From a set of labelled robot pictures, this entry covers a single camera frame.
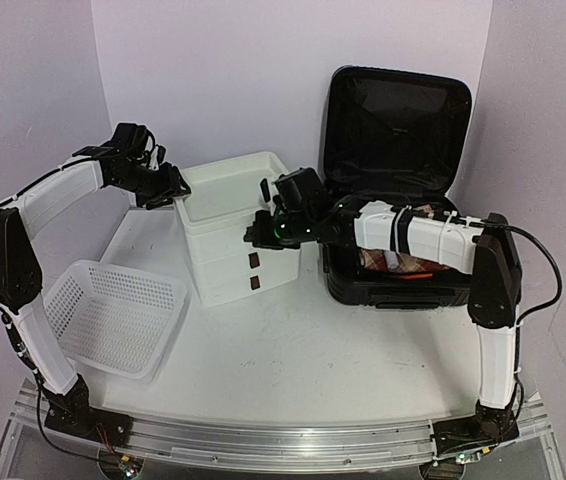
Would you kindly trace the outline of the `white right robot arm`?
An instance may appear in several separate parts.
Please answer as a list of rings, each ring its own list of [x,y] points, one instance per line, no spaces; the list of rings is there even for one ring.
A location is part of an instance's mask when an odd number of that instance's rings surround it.
[[[466,433],[487,443],[503,430],[518,368],[522,267],[507,220],[463,216],[446,198],[332,189],[312,168],[262,180],[264,208],[245,242],[257,249],[321,246],[332,297],[392,309],[461,306],[479,332],[480,386]]]

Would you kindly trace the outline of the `black ribbed hard suitcase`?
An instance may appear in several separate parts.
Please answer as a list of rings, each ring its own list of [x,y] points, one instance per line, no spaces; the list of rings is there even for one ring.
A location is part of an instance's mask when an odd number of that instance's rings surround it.
[[[454,209],[447,193],[457,174],[472,94],[453,78],[361,66],[332,76],[322,134],[324,185],[360,203]],[[424,310],[467,303],[470,278],[456,270],[397,280],[359,266],[358,251],[322,249],[330,295],[344,305]]]

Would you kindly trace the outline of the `white drawer storage box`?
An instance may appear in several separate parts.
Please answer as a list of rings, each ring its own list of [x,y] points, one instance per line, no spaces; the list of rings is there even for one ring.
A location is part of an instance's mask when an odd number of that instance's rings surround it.
[[[255,213],[267,208],[260,182],[288,172],[272,152],[219,160],[182,171],[190,187],[174,200],[201,303],[213,307],[298,278],[298,250],[256,249],[243,240]]]

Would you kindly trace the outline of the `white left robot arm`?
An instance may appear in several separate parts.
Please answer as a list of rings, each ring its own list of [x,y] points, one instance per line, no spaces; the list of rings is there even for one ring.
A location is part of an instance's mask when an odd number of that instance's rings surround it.
[[[104,142],[79,148],[0,200],[1,321],[16,356],[56,395],[68,395],[79,373],[63,353],[44,306],[51,283],[40,238],[76,205],[105,190],[128,194],[145,210],[191,192],[148,126],[120,123]]]

